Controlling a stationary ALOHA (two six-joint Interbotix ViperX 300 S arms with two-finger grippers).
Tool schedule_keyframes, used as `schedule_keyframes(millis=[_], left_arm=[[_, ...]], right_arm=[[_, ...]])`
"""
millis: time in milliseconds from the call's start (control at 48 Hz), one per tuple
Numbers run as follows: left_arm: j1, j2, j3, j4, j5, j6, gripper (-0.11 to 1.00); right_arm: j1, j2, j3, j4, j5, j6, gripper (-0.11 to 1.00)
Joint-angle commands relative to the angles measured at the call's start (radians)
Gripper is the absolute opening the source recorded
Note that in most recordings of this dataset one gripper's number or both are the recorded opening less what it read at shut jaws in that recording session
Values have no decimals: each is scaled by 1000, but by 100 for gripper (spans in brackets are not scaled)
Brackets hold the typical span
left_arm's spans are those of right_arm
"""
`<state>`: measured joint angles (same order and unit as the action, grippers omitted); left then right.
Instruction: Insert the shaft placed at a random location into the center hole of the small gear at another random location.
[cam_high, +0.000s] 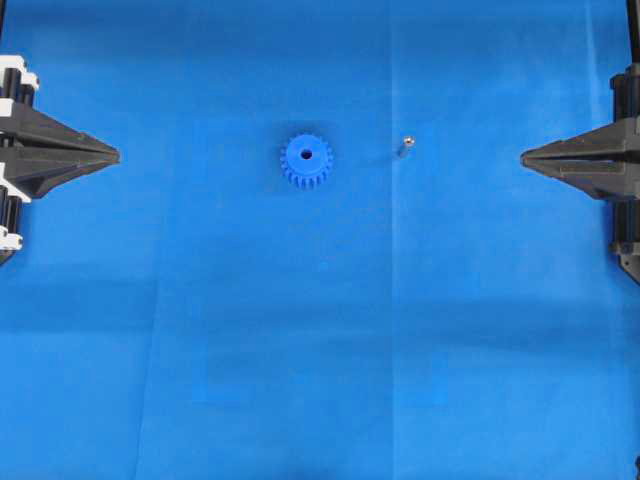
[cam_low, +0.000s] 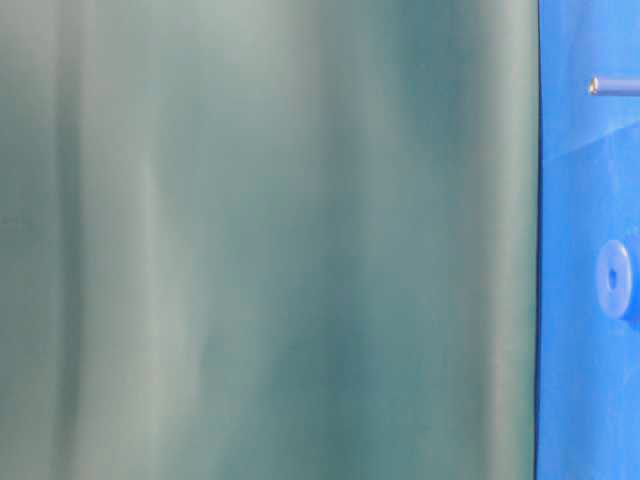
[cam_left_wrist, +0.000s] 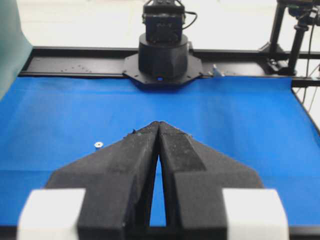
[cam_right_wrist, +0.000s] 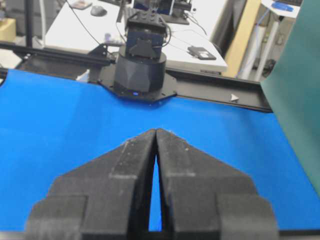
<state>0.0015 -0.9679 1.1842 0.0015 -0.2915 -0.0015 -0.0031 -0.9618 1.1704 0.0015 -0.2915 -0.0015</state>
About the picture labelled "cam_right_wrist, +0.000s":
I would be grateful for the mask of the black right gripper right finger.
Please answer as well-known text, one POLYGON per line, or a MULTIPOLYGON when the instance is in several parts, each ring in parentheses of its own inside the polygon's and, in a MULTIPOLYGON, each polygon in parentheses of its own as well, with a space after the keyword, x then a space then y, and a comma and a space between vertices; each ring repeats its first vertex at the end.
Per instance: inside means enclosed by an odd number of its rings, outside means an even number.
POLYGON ((174 240, 277 240, 271 204, 246 173, 159 128, 162 225, 174 240))

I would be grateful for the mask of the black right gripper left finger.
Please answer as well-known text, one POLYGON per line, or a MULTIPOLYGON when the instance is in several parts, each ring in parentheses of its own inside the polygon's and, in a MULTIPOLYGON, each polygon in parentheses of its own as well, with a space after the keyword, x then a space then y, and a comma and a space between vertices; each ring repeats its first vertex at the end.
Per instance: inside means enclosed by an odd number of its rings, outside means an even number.
POLYGON ((156 130, 58 176, 37 202, 27 240, 129 240, 148 230, 156 130))

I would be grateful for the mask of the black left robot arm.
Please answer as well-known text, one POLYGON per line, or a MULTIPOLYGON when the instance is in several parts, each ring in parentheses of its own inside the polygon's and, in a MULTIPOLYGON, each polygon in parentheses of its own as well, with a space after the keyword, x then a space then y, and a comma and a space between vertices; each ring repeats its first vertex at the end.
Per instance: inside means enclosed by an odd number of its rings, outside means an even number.
POLYGON ((120 98, 153 103, 177 95, 162 52, 171 30, 157 13, 139 10, 126 20, 127 40, 116 63, 101 69, 98 83, 120 98))

